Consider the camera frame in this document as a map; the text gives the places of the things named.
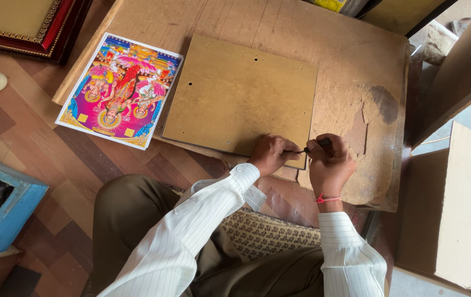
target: shirt sleeve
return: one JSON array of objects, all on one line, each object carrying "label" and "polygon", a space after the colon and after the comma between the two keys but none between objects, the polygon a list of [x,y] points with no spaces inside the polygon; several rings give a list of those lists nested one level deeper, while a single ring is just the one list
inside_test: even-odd
[{"label": "shirt sleeve", "polygon": [[344,212],[320,213],[324,296],[384,297],[386,261]]},{"label": "shirt sleeve", "polygon": [[243,194],[259,175],[254,165],[243,163],[225,179],[197,187],[147,232],[116,280],[98,296],[179,296],[195,276],[195,256],[222,219],[243,206]]}]

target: wrist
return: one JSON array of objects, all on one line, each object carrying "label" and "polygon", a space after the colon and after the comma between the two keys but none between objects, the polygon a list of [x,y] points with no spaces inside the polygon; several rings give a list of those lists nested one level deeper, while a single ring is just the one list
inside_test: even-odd
[{"label": "wrist", "polygon": [[320,213],[337,213],[344,211],[344,205],[341,200],[318,203]]},{"label": "wrist", "polygon": [[256,167],[259,171],[259,176],[263,176],[263,170],[260,168],[259,162],[249,159],[248,161],[246,161],[246,163],[254,165],[254,167]]},{"label": "wrist", "polygon": [[322,198],[329,198],[329,197],[340,197],[342,195],[342,188],[339,187],[330,187],[330,186],[317,186],[312,187],[314,191],[314,196],[318,197],[322,195]]}]

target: man's left hand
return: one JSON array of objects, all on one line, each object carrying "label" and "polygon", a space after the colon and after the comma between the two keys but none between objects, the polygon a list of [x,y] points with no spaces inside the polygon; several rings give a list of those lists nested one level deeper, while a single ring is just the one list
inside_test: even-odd
[{"label": "man's left hand", "polygon": [[266,134],[255,146],[250,163],[259,169],[262,177],[276,172],[288,160],[299,160],[302,149],[294,142],[281,136]]}]

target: knee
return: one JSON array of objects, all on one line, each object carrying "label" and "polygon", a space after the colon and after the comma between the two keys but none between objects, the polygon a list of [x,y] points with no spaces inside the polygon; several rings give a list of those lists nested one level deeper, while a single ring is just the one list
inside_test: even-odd
[{"label": "knee", "polygon": [[126,174],[106,182],[98,191],[94,207],[97,208],[101,204],[113,203],[114,200],[124,200],[137,192],[139,188],[147,183],[156,182],[154,179],[142,174]]}]

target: hand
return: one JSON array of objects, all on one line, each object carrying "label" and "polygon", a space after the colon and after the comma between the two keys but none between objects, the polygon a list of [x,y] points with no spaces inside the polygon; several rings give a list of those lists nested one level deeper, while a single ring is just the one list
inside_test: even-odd
[{"label": "hand", "polygon": [[299,160],[300,155],[296,153],[299,151],[300,147],[294,142],[268,133],[259,140],[248,163],[256,166],[264,177],[278,171],[288,160]]},{"label": "hand", "polygon": [[308,155],[312,159],[309,177],[316,197],[320,194],[322,198],[339,197],[345,182],[355,172],[356,163],[347,151],[344,138],[327,133],[318,135],[316,139],[321,140],[326,137],[331,140],[331,145],[321,147],[314,139],[307,142],[307,147],[311,151]]}]

